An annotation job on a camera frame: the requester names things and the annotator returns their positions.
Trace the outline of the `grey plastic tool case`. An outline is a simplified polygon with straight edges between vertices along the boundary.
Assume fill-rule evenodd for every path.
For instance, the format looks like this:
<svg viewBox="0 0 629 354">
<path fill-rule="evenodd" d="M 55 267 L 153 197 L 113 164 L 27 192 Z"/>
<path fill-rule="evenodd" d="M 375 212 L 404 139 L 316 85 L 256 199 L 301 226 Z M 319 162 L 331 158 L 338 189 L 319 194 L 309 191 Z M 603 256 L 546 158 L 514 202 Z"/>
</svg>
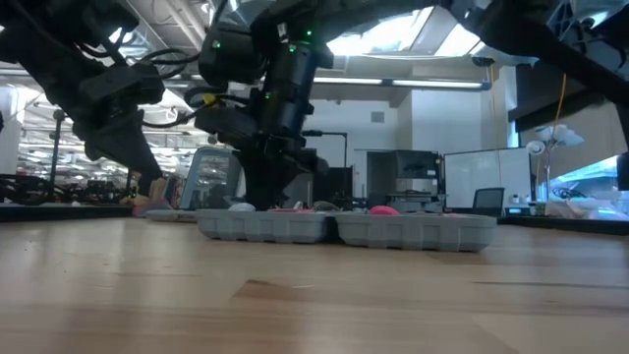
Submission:
<svg viewBox="0 0 629 354">
<path fill-rule="evenodd" d="M 492 241 L 497 220 L 472 214 L 375 215 L 368 212 L 230 211 L 200 209 L 200 232 L 210 239 L 288 244 L 340 241 L 348 246 L 471 252 Z"/>
</svg>

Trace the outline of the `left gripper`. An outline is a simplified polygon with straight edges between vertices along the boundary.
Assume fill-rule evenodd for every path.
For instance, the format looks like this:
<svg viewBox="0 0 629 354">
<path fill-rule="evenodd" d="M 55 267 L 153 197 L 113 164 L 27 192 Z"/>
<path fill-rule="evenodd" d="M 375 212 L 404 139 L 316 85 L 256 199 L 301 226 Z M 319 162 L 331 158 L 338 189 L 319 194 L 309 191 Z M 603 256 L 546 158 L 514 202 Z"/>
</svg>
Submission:
<svg viewBox="0 0 629 354">
<path fill-rule="evenodd" d="M 105 157 L 141 173 L 149 180 L 161 169 L 143 134 L 140 105 L 161 101 L 165 86 L 152 64 L 106 69 L 82 81 L 73 132 L 85 141 L 90 159 Z"/>
</svg>

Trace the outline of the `white board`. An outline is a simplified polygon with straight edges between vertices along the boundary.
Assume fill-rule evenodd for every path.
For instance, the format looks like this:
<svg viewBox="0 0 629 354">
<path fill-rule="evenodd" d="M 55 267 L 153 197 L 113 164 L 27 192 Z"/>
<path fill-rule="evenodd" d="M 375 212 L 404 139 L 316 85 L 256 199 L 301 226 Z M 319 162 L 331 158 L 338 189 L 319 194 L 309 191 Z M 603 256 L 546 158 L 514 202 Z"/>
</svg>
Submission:
<svg viewBox="0 0 629 354">
<path fill-rule="evenodd" d="M 443 162 L 448 208 L 471 208 L 475 192 L 485 188 L 503 188 L 506 207 L 520 207 L 533 195 L 531 158 L 524 147 L 448 153 Z"/>
</svg>

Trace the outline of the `person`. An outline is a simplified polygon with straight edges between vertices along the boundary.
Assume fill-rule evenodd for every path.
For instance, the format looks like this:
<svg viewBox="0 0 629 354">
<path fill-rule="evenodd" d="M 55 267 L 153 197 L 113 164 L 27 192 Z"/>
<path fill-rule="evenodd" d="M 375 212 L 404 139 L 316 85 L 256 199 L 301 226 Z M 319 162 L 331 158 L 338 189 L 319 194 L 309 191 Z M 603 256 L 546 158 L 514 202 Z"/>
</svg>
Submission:
<svg viewBox="0 0 629 354">
<path fill-rule="evenodd" d="M 164 177 L 143 177 L 140 172 L 132 171 L 131 176 L 138 182 L 138 192 L 134 197 L 125 197 L 120 201 L 121 205 L 141 207 L 148 203 L 158 201 L 166 186 Z"/>
</svg>

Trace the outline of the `dark equipment rack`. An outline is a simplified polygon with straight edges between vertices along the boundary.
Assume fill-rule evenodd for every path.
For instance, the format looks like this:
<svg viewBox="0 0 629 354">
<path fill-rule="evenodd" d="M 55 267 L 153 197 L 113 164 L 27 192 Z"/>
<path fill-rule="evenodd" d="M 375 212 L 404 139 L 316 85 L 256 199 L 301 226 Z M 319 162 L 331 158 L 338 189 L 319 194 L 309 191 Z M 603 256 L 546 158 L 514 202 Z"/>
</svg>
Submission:
<svg viewBox="0 0 629 354">
<path fill-rule="evenodd" d="M 367 207 L 402 213 L 443 210 L 441 157 L 437 152 L 397 149 L 367 154 Z"/>
</svg>

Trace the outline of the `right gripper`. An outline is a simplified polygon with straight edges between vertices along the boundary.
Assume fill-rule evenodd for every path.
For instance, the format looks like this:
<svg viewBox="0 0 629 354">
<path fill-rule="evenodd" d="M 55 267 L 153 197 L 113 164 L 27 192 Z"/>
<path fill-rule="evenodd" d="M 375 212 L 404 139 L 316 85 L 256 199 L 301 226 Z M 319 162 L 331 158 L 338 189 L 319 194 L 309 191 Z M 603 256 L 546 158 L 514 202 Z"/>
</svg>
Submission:
<svg viewBox="0 0 629 354">
<path fill-rule="evenodd" d="M 202 108 L 194 125 L 236 151 L 245 174 L 245 200 L 256 209 L 282 207 L 288 199 L 284 190 L 299 173 L 328 172 L 328 162 L 306 148 L 301 133 L 266 132 L 237 108 Z M 269 205 L 264 170 L 268 171 Z"/>
</svg>

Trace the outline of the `light grey mesh office chair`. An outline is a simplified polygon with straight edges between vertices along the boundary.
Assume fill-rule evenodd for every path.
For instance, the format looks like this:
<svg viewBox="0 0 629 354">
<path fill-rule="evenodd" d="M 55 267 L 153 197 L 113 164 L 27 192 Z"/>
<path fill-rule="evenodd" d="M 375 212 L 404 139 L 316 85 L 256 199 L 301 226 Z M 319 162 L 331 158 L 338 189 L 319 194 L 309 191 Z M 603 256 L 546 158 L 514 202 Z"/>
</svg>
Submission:
<svg viewBox="0 0 629 354">
<path fill-rule="evenodd" d="M 233 204 L 241 165 L 229 149 L 201 147 L 192 157 L 185 180 L 180 209 L 227 209 Z"/>
</svg>

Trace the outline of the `black display screen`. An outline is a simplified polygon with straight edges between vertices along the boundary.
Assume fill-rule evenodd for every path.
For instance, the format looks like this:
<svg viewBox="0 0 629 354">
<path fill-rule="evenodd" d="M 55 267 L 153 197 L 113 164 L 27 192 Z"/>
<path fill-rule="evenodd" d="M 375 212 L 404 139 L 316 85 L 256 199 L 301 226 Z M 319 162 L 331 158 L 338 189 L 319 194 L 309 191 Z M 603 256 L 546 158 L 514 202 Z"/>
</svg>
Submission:
<svg viewBox="0 0 629 354">
<path fill-rule="evenodd" d="M 317 173 L 313 179 L 315 202 L 333 202 L 353 196 L 353 168 L 330 167 L 326 173 Z"/>
</svg>

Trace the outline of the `long ceiling light bar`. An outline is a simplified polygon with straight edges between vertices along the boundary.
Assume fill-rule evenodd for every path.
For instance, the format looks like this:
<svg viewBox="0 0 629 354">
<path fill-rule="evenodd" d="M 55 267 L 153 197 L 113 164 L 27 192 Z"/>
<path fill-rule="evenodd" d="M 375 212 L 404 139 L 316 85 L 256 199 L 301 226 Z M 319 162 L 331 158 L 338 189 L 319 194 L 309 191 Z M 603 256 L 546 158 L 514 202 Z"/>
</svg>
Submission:
<svg viewBox="0 0 629 354">
<path fill-rule="evenodd" d="M 24 69 L 2 69 L 0 77 L 29 77 Z M 201 82 L 200 75 L 175 75 L 167 81 Z M 463 89 L 478 90 L 489 89 L 490 83 L 486 82 L 455 82 L 455 81 L 427 81 L 427 80 L 393 80 L 393 79 L 366 79 L 366 78 L 338 78 L 338 77 L 314 77 L 314 84 L 326 85 L 358 85 L 376 87 L 399 87 L 413 89 Z"/>
</svg>

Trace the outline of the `black gantry frame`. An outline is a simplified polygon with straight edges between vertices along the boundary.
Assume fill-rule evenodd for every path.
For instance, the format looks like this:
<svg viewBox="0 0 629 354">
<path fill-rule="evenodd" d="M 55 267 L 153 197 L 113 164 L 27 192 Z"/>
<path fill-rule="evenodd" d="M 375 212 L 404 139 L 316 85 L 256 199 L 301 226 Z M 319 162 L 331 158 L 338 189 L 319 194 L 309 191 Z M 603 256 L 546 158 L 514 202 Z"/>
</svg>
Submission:
<svg viewBox="0 0 629 354">
<path fill-rule="evenodd" d="M 53 135 L 53 152 L 52 152 L 52 157 L 51 157 L 51 170 L 50 170 L 50 178 L 49 178 L 49 182 L 52 187 L 51 191 L 54 191 L 54 188 L 55 188 L 57 162 L 58 162 L 58 155 L 59 155 L 59 145 L 60 145 L 60 138 L 61 138 L 61 127 L 62 127 L 63 121 L 65 120 L 65 117 L 66 117 L 65 112 L 61 109 L 57 109 L 53 113 L 53 118 L 55 120 L 55 131 Z"/>
<path fill-rule="evenodd" d="M 339 136 L 344 139 L 343 172 L 342 172 L 343 187 L 341 191 L 341 196 L 343 196 L 344 198 L 347 197 L 346 169 L 348 167 L 348 134 L 344 132 L 325 132 L 321 130 L 304 130 L 302 131 L 302 136 L 303 137 Z"/>
</svg>

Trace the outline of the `white multi-head floor lamp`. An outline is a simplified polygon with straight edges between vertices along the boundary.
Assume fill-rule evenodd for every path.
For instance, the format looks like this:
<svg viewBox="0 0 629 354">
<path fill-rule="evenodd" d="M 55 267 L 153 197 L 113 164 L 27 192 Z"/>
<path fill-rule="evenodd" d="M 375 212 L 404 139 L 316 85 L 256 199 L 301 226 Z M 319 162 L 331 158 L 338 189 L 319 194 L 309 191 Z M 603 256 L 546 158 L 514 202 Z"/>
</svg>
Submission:
<svg viewBox="0 0 629 354">
<path fill-rule="evenodd" d="M 563 124 L 537 127 L 535 134 L 536 137 L 525 145 L 525 149 L 530 156 L 539 158 L 542 176 L 537 178 L 537 184 L 541 188 L 538 191 L 538 200 L 547 202 L 551 194 L 550 171 L 553 151 L 557 148 L 577 146 L 584 139 Z"/>
</svg>

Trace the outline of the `black metal table frame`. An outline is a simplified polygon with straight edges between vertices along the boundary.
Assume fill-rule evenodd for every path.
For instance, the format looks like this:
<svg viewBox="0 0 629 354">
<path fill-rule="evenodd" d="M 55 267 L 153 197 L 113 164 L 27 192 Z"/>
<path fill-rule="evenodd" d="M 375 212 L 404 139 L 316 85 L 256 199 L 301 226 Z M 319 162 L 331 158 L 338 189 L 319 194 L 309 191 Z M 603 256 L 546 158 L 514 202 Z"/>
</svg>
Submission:
<svg viewBox="0 0 629 354">
<path fill-rule="evenodd" d="M 120 218 L 131 216 L 132 209 L 129 206 L 0 205 L 0 223 Z M 497 223 L 500 225 L 629 236 L 629 221 L 509 215 L 499 218 Z"/>
</svg>

